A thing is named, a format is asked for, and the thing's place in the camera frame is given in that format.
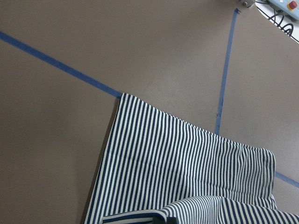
painter's tape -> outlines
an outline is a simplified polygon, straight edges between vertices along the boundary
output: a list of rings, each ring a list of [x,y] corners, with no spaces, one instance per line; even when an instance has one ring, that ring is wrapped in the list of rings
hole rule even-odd
[[[241,11],[236,8],[234,11],[232,25],[230,27],[230,33],[229,33],[229,38],[228,38],[228,48],[226,51],[226,57],[225,57],[223,75],[222,75],[222,83],[221,83],[221,90],[220,90],[220,97],[219,97],[219,104],[218,104],[218,113],[217,113],[217,118],[216,118],[215,134],[219,134],[219,131],[220,131],[226,79],[228,77],[228,66],[229,66],[230,52],[232,49],[232,42],[233,42],[234,30],[235,30],[235,22],[236,22],[237,15],[239,14],[239,12],[241,12]]]
[[[287,177],[287,176],[285,176],[281,173],[278,173],[278,172],[275,173],[275,176],[277,178],[283,180],[284,182],[287,182],[287,183],[299,188],[299,182],[297,182],[297,181],[295,181],[295,180],[293,180],[293,179],[291,179],[291,178],[289,178],[289,177]]]
[[[111,87],[109,87],[109,86],[107,86],[103,83],[100,83],[99,81],[83,74],[82,72],[77,71],[77,70],[73,69],[72,67],[70,67],[66,64],[63,64],[62,62],[60,62],[60,61],[44,54],[43,52],[40,52],[40,51],[34,49],[31,46],[28,46],[28,45],[22,43],[19,40],[14,39],[13,37],[1,32],[1,31],[0,31],[0,39],[4,40],[5,42],[7,42],[7,43],[23,50],[23,51],[25,51],[29,54],[31,54],[32,56],[35,56],[35,57],[43,60],[46,63],[49,63],[50,65],[53,65],[54,67],[56,67],[56,68],[58,68],[62,71],[65,71],[65,72],[69,73],[70,75],[72,75],[72,76],[74,76],[74,77],[76,77],[76,78],[78,78],[78,79],[80,79],[80,80],[82,80],[82,81],[84,81],[84,82],[86,82],[86,83],[88,83],[88,84],[90,84],[90,85],[92,85],[92,86],[94,86],[94,87],[96,87],[96,88],[98,88],[98,89],[100,89],[100,90],[116,97],[116,98],[121,98],[121,95],[122,95],[121,92],[118,92],[118,91],[112,89]]]

folded cloth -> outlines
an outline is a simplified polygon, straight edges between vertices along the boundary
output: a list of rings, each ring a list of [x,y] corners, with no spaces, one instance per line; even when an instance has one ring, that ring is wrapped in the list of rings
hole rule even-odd
[[[298,222],[276,211],[274,173],[270,151],[225,139],[123,93],[85,223],[130,223],[122,213],[133,211],[147,214],[135,223]]]

blue tape line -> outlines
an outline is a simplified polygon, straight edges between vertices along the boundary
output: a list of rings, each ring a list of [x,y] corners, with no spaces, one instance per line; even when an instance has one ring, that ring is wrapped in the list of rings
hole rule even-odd
[[[287,182],[287,183],[289,183],[289,184],[291,184],[291,185],[299,188],[299,182],[297,182],[297,181],[295,181],[295,180],[293,180],[293,179],[291,179],[291,178],[289,178],[289,177],[287,177],[287,176],[285,176],[285,175],[283,175],[281,173],[278,173],[278,172],[275,173],[275,176],[277,178],[279,178],[279,179],[281,179],[281,180],[283,180],[283,181],[285,181],[285,182]]]
[[[235,12],[234,12],[233,20],[232,20],[232,25],[230,27],[229,38],[228,38],[228,48],[226,51],[226,57],[225,57],[223,75],[222,75],[221,90],[220,90],[220,97],[219,97],[219,104],[218,104],[218,113],[217,113],[216,126],[215,126],[215,134],[218,134],[218,135],[219,135],[219,131],[220,131],[224,92],[225,92],[225,86],[226,86],[226,79],[228,76],[228,66],[229,66],[230,52],[232,49],[232,42],[233,42],[233,37],[234,37],[235,22],[236,22],[237,15],[239,14],[239,12],[241,12],[241,11],[236,8]]]
[[[43,60],[46,63],[49,63],[49,64],[53,65],[54,67],[56,67],[56,68],[58,68],[62,71],[65,71],[65,72],[69,73],[70,75],[72,75],[72,76],[74,76],[74,77],[76,77],[76,78],[78,78],[78,79],[80,79],[80,80],[82,80],[82,81],[84,81],[84,82],[86,82],[86,83],[88,83],[88,84],[90,84],[90,85],[92,85],[92,86],[94,86],[94,87],[96,87],[96,88],[98,88],[98,89],[100,89],[100,90],[116,97],[116,98],[121,98],[121,95],[122,95],[121,92],[118,92],[118,91],[112,89],[111,87],[109,87],[109,86],[107,86],[103,83],[100,83],[99,81],[83,74],[82,72],[79,72],[79,71],[71,68],[70,66],[67,66],[66,64],[63,64],[62,62],[60,62],[60,61],[44,54],[43,52],[40,52],[40,51],[34,49],[31,46],[28,46],[28,45],[22,43],[19,40],[14,39],[13,37],[1,32],[1,31],[0,31],[0,39],[2,39],[3,41],[5,41],[5,42],[17,47],[17,48],[29,53],[29,54],[31,54],[32,56],[35,56],[35,57]]]

red button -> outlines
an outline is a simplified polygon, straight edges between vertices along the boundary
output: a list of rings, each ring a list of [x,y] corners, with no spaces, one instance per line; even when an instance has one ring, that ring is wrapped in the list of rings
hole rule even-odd
[[[292,1],[290,4],[289,4],[289,7],[290,7],[290,9],[295,9],[295,8],[297,8],[297,2],[295,2],[295,1]]]

black and white striped fabric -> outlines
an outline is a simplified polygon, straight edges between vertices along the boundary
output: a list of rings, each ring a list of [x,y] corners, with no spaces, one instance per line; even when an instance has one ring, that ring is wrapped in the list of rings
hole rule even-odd
[[[270,151],[222,138],[124,93],[85,223],[153,223],[157,214],[178,223],[298,221],[276,211],[274,173]],[[131,221],[122,214],[133,211]]]

